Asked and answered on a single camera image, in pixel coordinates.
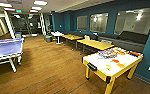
ceiling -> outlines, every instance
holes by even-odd
[[[21,9],[22,13],[29,13],[31,7],[36,7],[39,5],[34,5],[35,0],[0,0],[0,3],[12,4],[14,9]],[[48,4],[42,7],[39,13],[51,13],[64,12],[67,10],[78,10],[114,0],[43,0],[47,1]]]

teal wall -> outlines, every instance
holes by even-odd
[[[134,10],[141,8],[150,8],[150,0],[115,0],[113,2],[108,2],[105,4],[96,5],[89,8],[84,8],[76,11],[71,11],[71,13],[64,12],[63,14],[57,14],[55,18],[55,30],[71,30],[79,32],[76,29],[77,16],[87,16],[87,30],[82,31],[83,33],[93,34],[90,31],[90,16],[92,14],[108,13],[108,22],[106,27],[106,34],[113,34],[115,29],[116,17],[119,11]],[[65,25],[64,29],[58,28],[58,24]],[[141,75],[150,80],[150,71],[148,67],[150,66],[150,35],[147,40],[146,46],[143,51],[144,58],[142,62],[139,63],[136,74]]]
[[[52,24],[53,24],[53,31],[64,31],[65,30],[65,20],[64,20],[64,13],[56,13],[52,11]]]

glass door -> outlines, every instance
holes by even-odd
[[[11,14],[11,20],[15,32],[22,35],[34,36],[41,35],[40,17],[38,14]]]

white table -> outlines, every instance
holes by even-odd
[[[62,44],[62,43],[59,41],[59,36],[62,36],[62,35],[64,35],[64,34],[58,32],[58,31],[57,31],[57,32],[51,32],[51,34],[52,34],[53,36],[55,36],[55,37],[58,37],[56,44]]]

game table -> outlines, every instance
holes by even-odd
[[[64,35],[64,34],[62,34],[62,33],[60,33],[60,32],[51,32],[51,34],[53,35],[53,36],[55,36],[55,37],[57,37],[58,39],[57,39],[57,43],[56,44],[62,44],[61,42],[60,42],[60,36],[62,36],[62,35]]]
[[[79,37],[79,36],[75,36],[75,35],[71,35],[71,34],[62,35],[62,37],[66,38],[66,44],[68,43],[68,39],[71,41],[75,40],[76,41],[76,49],[77,49],[77,40],[83,38],[83,37]]]
[[[0,40],[0,64],[9,62],[13,71],[16,72],[13,59],[17,58],[18,63],[21,64],[23,42],[23,38]]]
[[[83,52],[85,50],[85,45],[96,48],[96,49],[99,49],[99,50],[105,50],[107,48],[110,48],[110,47],[114,46],[114,45],[103,43],[103,42],[100,42],[100,41],[87,40],[87,39],[77,40],[77,42],[84,44],[83,45]]]
[[[129,69],[130,72],[127,78],[131,79],[138,63],[142,60],[142,58],[142,54],[135,56],[130,53],[125,53],[125,55],[117,55],[114,58],[105,59],[100,56],[99,53],[95,53],[83,57],[82,62],[87,67],[86,79],[89,79],[89,73],[90,70],[92,70],[96,75],[98,75],[103,81],[107,83],[105,94],[110,94],[115,79]]]

